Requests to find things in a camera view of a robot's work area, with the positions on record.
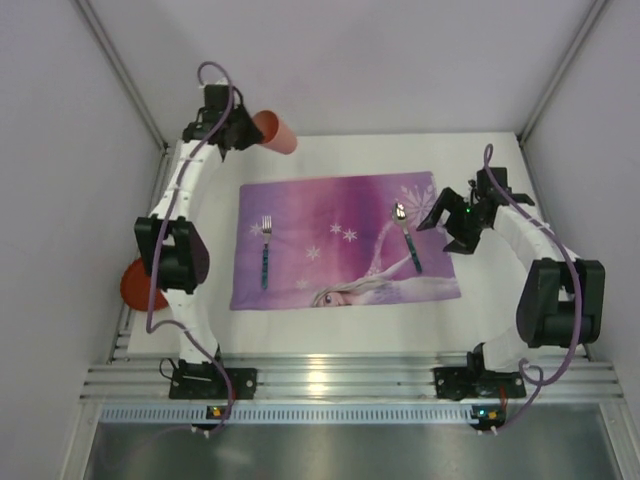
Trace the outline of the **teal handled spoon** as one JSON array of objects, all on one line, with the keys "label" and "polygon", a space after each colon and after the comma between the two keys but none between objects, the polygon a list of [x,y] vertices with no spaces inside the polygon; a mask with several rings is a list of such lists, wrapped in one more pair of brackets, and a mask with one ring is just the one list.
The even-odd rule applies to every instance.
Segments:
[{"label": "teal handled spoon", "polygon": [[422,264],[420,262],[411,233],[409,231],[408,217],[407,217],[407,213],[404,205],[401,204],[400,202],[395,202],[391,210],[391,217],[394,224],[397,225],[402,231],[406,246],[408,248],[408,251],[416,272],[418,274],[422,274],[423,273]]}]

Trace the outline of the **teal handled fork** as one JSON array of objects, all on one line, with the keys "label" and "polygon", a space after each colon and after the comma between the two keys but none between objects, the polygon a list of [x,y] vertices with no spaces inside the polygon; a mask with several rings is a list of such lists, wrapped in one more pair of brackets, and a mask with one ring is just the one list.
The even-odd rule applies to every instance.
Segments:
[{"label": "teal handled fork", "polygon": [[269,277],[269,245],[272,235],[272,217],[270,215],[262,217],[261,232],[263,237],[261,287],[263,290],[266,290],[268,288]]}]

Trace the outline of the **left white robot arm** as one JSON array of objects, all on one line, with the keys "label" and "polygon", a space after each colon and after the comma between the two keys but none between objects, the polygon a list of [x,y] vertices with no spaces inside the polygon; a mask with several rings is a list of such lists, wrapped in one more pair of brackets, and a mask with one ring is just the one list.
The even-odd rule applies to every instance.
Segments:
[{"label": "left white robot arm", "polygon": [[196,292],[209,273],[210,254],[195,220],[215,170],[232,150],[262,141],[240,90],[229,84],[203,87],[204,106],[183,131],[173,174],[157,205],[134,225],[134,234],[151,288],[168,302],[171,317],[147,314],[145,330],[163,326],[179,331],[179,359],[192,365],[219,361],[219,343]]}]

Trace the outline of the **purple Frozen placemat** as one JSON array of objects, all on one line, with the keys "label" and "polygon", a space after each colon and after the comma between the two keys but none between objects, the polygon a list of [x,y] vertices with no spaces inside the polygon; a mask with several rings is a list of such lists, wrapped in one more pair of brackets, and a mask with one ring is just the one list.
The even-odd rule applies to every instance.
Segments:
[{"label": "purple Frozen placemat", "polygon": [[[245,184],[239,190],[233,310],[389,305],[457,299],[443,228],[419,232],[438,191],[430,171]],[[404,205],[423,273],[412,263],[395,202]],[[262,217],[272,217],[268,288]]]}]

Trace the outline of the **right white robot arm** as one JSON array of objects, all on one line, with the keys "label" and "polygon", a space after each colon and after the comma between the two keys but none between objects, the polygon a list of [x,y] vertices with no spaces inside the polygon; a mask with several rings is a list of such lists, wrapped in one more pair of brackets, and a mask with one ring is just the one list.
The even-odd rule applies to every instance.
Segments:
[{"label": "right white robot arm", "polygon": [[[451,240],[448,253],[474,254],[481,237],[493,231],[513,251],[526,271],[516,307],[515,325],[480,346],[489,369],[514,365],[535,386],[556,382],[568,369],[578,346],[595,342],[601,331],[605,268],[566,247],[536,214],[534,200],[516,193],[504,167],[485,166],[471,180],[467,197],[447,187],[418,224],[420,231],[438,224]],[[544,377],[527,355],[543,346],[565,349],[556,372]]]}]

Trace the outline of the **pink plastic cup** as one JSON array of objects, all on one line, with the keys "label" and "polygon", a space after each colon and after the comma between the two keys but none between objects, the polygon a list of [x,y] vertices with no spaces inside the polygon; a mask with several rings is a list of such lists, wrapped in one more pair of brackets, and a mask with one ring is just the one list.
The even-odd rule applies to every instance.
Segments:
[{"label": "pink plastic cup", "polygon": [[276,113],[262,110],[254,114],[252,120],[263,135],[260,146],[283,155],[296,150],[297,136]]}]

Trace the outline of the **red plastic plate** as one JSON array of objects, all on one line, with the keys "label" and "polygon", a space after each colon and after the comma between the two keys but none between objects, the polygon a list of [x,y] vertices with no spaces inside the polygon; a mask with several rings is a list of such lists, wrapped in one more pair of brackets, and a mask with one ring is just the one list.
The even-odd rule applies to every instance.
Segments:
[{"label": "red plastic plate", "polygon": [[149,310],[151,278],[146,274],[141,258],[134,260],[120,281],[120,294],[124,303],[135,311]]}]

